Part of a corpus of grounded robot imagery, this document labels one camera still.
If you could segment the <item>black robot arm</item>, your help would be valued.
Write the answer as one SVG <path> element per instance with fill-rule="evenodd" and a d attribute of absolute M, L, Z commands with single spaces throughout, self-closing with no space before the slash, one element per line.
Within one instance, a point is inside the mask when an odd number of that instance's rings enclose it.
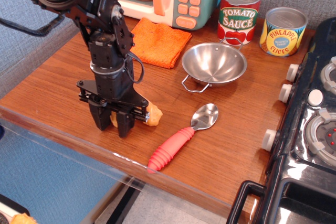
<path fill-rule="evenodd" d="M 97 128 L 105 130 L 116 114 L 118 133 L 126 137 L 136 120 L 149 119 L 148 101 L 134 84 L 133 63 L 137 56 L 131 33 L 118 0 L 31 0 L 42 9 L 72 19 L 91 55 L 90 69 L 95 78 L 80 80 L 79 98 L 87 102 Z"/>

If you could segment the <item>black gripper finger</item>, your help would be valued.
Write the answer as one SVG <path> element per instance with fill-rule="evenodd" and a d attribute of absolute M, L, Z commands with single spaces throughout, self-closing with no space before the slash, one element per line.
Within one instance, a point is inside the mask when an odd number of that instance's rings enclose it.
<path fill-rule="evenodd" d="M 93 101 L 89 101 L 89 109 L 97 128 L 104 131 L 111 124 L 111 110 Z"/>
<path fill-rule="evenodd" d="M 121 138 L 127 137 L 130 130 L 134 127 L 135 119 L 132 115 L 125 112 L 117 113 L 118 133 Z"/>

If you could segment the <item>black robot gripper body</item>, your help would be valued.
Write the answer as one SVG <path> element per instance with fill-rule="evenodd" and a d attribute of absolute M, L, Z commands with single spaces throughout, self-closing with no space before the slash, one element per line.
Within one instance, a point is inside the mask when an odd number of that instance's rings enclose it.
<path fill-rule="evenodd" d="M 135 119 L 147 122 L 149 105 L 133 87 L 133 79 L 127 70 L 112 74 L 95 73 L 94 80 L 79 80 L 79 98 L 98 109 L 98 114 L 105 109 L 109 112 L 126 112 Z"/>

